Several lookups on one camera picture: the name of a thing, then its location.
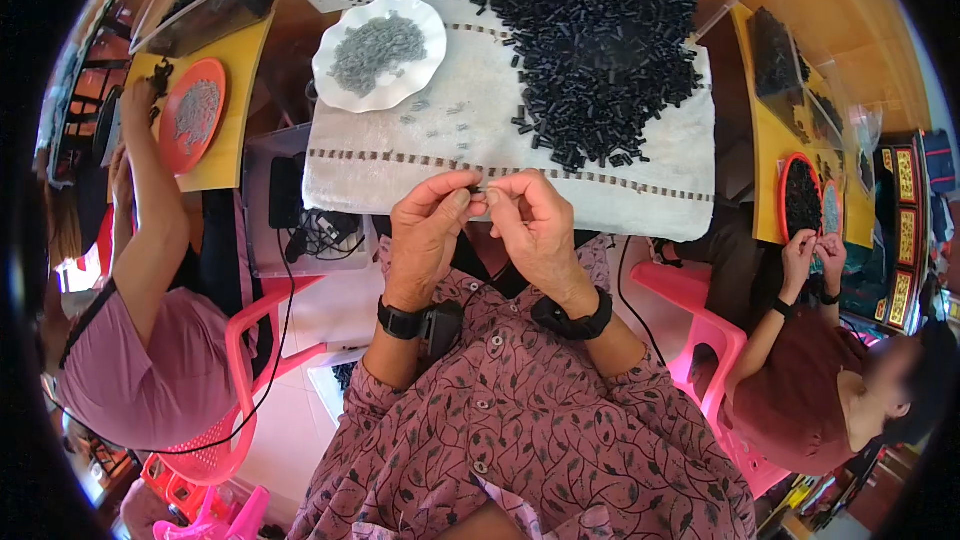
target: pink patterned shirt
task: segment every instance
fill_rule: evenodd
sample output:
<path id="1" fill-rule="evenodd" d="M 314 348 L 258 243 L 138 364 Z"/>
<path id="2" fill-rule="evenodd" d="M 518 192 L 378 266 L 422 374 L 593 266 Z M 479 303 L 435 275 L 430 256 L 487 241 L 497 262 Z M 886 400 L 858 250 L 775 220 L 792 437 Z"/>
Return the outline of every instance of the pink patterned shirt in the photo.
<path id="1" fill-rule="evenodd" d="M 606 236 L 578 251 L 610 288 Z M 390 238 L 381 239 L 384 273 Z M 647 352 L 601 378 L 583 345 L 458 270 L 462 339 L 406 391 L 359 363 L 291 540 L 434 538 L 495 501 L 532 538 L 747 538 L 754 504 L 700 410 Z"/>

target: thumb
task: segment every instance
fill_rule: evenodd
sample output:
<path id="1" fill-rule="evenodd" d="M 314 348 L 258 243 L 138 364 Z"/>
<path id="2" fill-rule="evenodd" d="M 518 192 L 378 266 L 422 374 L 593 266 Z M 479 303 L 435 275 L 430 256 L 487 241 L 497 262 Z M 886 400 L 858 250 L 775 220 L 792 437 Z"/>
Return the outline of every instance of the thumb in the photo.
<path id="1" fill-rule="evenodd" d="M 447 234 L 453 226 L 460 225 L 460 218 L 470 204 L 470 191 L 465 187 L 455 189 L 438 204 L 437 210 L 424 223 L 437 234 Z"/>
<path id="2" fill-rule="evenodd" d="M 530 231 L 523 225 L 521 211 L 506 194 L 495 187 L 486 189 L 486 204 L 489 205 L 489 218 L 509 249 L 519 243 L 528 243 Z"/>

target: hand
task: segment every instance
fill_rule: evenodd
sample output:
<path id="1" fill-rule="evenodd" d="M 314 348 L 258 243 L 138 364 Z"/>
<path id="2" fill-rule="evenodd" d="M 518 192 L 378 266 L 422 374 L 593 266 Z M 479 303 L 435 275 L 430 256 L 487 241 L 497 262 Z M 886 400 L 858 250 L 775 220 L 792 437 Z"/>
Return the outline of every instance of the hand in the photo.
<path id="1" fill-rule="evenodd" d="M 157 100 L 157 89 L 143 77 L 120 96 L 120 124 L 150 127 L 150 109 Z"/>
<path id="2" fill-rule="evenodd" d="M 596 313 L 600 296 L 573 247 L 573 207 L 544 174 L 527 169 L 490 182 L 486 204 L 493 220 L 489 234 L 503 239 L 528 282 L 571 319 Z"/>
<path id="3" fill-rule="evenodd" d="M 450 171 L 424 181 L 390 212 L 392 267 L 383 304 L 407 313 L 430 305 L 437 283 L 450 272 L 457 236 L 471 218 L 487 212 L 482 194 L 471 194 L 479 171 Z"/>
<path id="4" fill-rule="evenodd" d="M 823 261 L 823 282 L 826 293 L 830 296 L 840 294 L 840 279 L 843 277 L 843 268 L 847 263 L 847 247 L 844 246 L 840 235 L 825 234 L 817 239 L 813 251 Z"/>
<path id="5" fill-rule="evenodd" d="M 110 159 L 110 186 L 113 189 L 113 208 L 129 212 L 134 207 L 134 173 L 130 169 L 127 147 L 120 144 Z"/>
<path id="6" fill-rule="evenodd" d="M 813 230 L 800 230 L 790 243 L 783 247 L 783 289 L 779 299 L 787 305 L 797 302 L 800 291 L 810 277 L 810 262 L 813 261 L 815 246 L 817 233 Z"/>

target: purple shirt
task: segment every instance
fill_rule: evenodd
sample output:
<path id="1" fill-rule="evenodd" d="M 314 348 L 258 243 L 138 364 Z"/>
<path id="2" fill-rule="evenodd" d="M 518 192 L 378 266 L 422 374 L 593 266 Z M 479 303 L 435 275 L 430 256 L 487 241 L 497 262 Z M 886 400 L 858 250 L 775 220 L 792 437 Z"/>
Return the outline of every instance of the purple shirt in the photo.
<path id="1" fill-rule="evenodd" d="M 577 252 L 608 289 L 606 241 Z M 380 256 L 386 273 L 389 238 Z M 755 534 L 743 476 L 649 351 L 601 378 L 530 319 L 534 287 L 507 300 L 454 270 L 435 300 L 471 296 L 461 341 L 409 390 L 357 365 L 291 540 L 433 538 L 487 501 L 533 538 Z"/>
<path id="2" fill-rule="evenodd" d="M 144 350 L 123 298 L 109 290 L 56 376 L 57 397 L 98 436 L 127 448 L 162 450 L 206 432 L 237 404 L 228 318 L 207 297 L 177 288 L 161 300 Z"/>

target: red and gold decorative panel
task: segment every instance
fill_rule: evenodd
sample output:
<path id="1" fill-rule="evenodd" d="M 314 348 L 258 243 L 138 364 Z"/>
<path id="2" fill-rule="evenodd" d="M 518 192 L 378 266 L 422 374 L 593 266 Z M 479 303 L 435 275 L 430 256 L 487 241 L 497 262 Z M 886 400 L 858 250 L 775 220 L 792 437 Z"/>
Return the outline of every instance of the red and gold decorative panel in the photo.
<path id="1" fill-rule="evenodd" d="M 917 263 L 917 211 L 903 209 L 900 211 L 899 251 L 897 261 L 904 266 L 912 267 Z"/>
<path id="2" fill-rule="evenodd" d="M 896 271 L 893 303 L 890 306 L 890 325 L 903 329 L 907 310 L 910 305 L 910 288 L 913 274 L 906 271 Z"/>
<path id="3" fill-rule="evenodd" d="M 917 202 L 917 193 L 914 187 L 913 154 L 909 149 L 896 150 L 896 177 L 899 179 L 900 200 L 903 202 Z"/>
<path id="4" fill-rule="evenodd" d="M 877 321 L 883 321 L 883 317 L 887 315 L 887 299 L 881 298 L 879 302 L 876 303 L 876 312 L 873 314 L 873 319 Z"/>

